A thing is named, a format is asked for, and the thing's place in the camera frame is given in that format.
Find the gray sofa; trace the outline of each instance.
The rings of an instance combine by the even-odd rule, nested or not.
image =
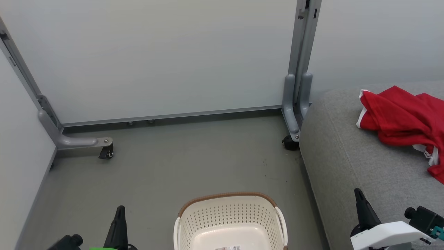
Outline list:
[[[349,237],[357,224],[356,187],[383,223],[407,222],[404,211],[410,206],[444,216],[444,185],[427,172],[424,154],[411,146],[384,145],[376,132],[356,127],[362,110],[359,90],[380,93],[391,86],[330,91],[313,102],[302,125],[301,153],[332,250],[352,249]],[[442,81],[397,86],[415,95],[428,93],[444,99]],[[415,242],[413,248],[444,249],[444,242]]]

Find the perforated basket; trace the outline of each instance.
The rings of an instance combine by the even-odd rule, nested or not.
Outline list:
[[[174,225],[174,250],[286,250],[287,242],[281,210],[261,193],[191,200]]]

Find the basket handle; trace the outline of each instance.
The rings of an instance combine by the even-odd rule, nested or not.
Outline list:
[[[180,217],[178,217],[176,219],[176,223],[174,223],[174,233],[173,233],[174,250],[179,250],[179,222],[180,222]]]
[[[279,216],[279,222],[281,223],[281,232],[284,238],[284,246],[288,245],[288,233],[287,233],[287,224],[285,223],[284,215],[278,207],[275,207],[277,215]]]

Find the gray floor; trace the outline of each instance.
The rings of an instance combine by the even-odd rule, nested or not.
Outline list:
[[[115,156],[100,160],[97,150],[59,154],[20,249],[47,249],[66,234],[80,234],[83,250],[101,247],[118,205],[126,207],[129,243],[140,250],[173,249],[174,221],[185,202],[235,191],[263,192],[276,201],[290,249],[326,249],[301,155],[281,144],[287,134],[282,116],[261,115],[74,134],[113,137]]]

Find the white wall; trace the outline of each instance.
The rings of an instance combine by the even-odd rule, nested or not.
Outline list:
[[[0,244],[1,249],[11,250],[16,247],[56,147],[2,51],[0,92]]]
[[[444,1],[323,0],[309,72],[329,89],[444,79]]]
[[[296,0],[3,0],[64,124],[280,105]]]

